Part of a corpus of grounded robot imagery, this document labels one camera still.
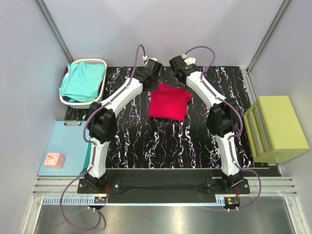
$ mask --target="marble tabletop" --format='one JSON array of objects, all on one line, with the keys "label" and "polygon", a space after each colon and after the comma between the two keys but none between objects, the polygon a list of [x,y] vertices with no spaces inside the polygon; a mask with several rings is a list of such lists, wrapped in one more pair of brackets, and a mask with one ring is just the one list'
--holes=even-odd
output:
[{"label": "marble tabletop", "polygon": [[[103,99],[114,93],[130,75],[131,67],[108,67]],[[233,98],[243,114],[250,101],[239,67],[214,66],[205,75],[208,82],[226,98]],[[170,67],[164,67],[158,83],[186,88],[194,95],[185,121],[149,118],[151,92],[135,97],[117,117],[118,132],[110,143],[107,168],[219,168],[220,153],[216,140],[207,130],[208,108],[190,88],[179,83]],[[68,107],[65,120],[86,120],[87,110]],[[254,167],[245,129],[235,138],[241,166]]]}]

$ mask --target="pink cube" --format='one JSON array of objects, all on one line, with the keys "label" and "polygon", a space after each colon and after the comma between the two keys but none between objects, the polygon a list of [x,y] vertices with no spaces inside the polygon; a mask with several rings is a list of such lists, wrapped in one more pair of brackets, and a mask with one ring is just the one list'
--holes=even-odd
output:
[{"label": "pink cube", "polygon": [[63,167],[65,158],[59,153],[48,153],[47,158],[45,159],[44,164],[51,168],[61,169]]}]

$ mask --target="turquoise cloth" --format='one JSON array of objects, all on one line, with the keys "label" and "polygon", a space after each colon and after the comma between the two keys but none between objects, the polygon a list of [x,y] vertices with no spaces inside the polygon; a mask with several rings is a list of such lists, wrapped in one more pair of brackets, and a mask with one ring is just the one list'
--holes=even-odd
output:
[{"label": "turquoise cloth", "polygon": [[81,62],[68,64],[67,67],[69,75],[64,76],[59,88],[59,95],[79,102],[90,102],[97,99],[98,88],[106,72],[105,65]]}]

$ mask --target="reflective metal surface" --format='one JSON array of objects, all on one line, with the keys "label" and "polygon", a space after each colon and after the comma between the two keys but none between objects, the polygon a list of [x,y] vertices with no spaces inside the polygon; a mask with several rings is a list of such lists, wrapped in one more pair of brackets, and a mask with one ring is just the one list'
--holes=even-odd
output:
[{"label": "reflective metal surface", "polygon": [[[242,198],[242,206],[252,201]],[[68,217],[81,206],[64,206]],[[200,207],[122,207],[107,206],[101,209],[104,222],[92,234],[293,234],[286,203],[282,198],[261,197],[250,209],[240,212],[215,212]],[[89,228],[98,221],[91,211],[83,211],[70,220]],[[36,227],[36,234],[85,233],[63,221],[59,206],[43,205]]]}]

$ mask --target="white wall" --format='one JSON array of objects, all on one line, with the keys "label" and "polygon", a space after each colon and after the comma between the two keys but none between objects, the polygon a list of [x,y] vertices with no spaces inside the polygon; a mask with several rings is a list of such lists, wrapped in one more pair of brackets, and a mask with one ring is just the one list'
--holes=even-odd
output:
[{"label": "white wall", "polygon": [[[312,147],[312,1],[294,0],[259,58],[252,79],[259,95],[289,95]],[[292,176],[312,231],[312,151],[282,164]]]},{"label": "white wall", "polygon": [[[216,65],[247,66],[282,0],[45,0],[75,59],[132,66],[137,45],[164,65],[196,45]],[[211,54],[194,51],[198,65]]]},{"label": "white wall", "polygon": [[56,119],[67,61],[35,1],[0,7],[1,233],[17,234]]}]

